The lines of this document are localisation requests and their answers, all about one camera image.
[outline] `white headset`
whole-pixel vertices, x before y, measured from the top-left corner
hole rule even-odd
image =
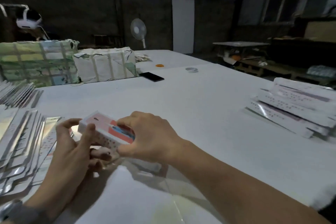
[[[37,21],[28,20],[27,19],[28,10],[29,8],[26,8],[23,11],[23,19],[16,19],[16,24],[19,28],[36,29],[39,26],[39,24],[42,22],[42,17],[40,16],[40,18]]]

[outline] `black smartphone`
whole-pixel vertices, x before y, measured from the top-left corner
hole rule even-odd
[[[162,80],[165,79],[165,78],[162,78],[162,77],[160,77],[156,74],[152,74],[152,73],[149,73],[149,72],[141,73],[141,74],[139,74],[139,76],[145,77],[148,80],[151,80],[153,82],[159,82],[159,81],[162,81]]]

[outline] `standing fan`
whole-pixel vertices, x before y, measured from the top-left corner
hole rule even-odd
[[[134,19],[131,23],[131,32],[135,39],[142,40],[143,48],[145,49],[145,36],[147,33],[145,23],[139,18]]]

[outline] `watch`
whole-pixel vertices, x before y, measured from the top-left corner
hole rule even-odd
[[[0,211],[0,221],[14,224],[45,224],[51,223],[44,211],[27,207],[21,200],[15,199],[6,204]]]

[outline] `stack of packages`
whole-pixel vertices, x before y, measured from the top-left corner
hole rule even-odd
[[[27,80],[36,87],[76,83],[73,55],[79,42],[74,40],[0,43],[3,80]]]
[[[248,108],[302,137],[335,137],[336,91],[331,88],[275,78],[273,87],[260,89]]]
[[[35,89],[34,83],[24,80],[14,85],[11,82],[0,82],[0,110],[10,107],[35,108],[43,90]]]
[[[84,49],[73,60],[83,83],[136,77],[135,55],[129,47]]]
[[[0,197],[42,182],[38,170],[56,142],[60,119],[26,108],[0,111]]]

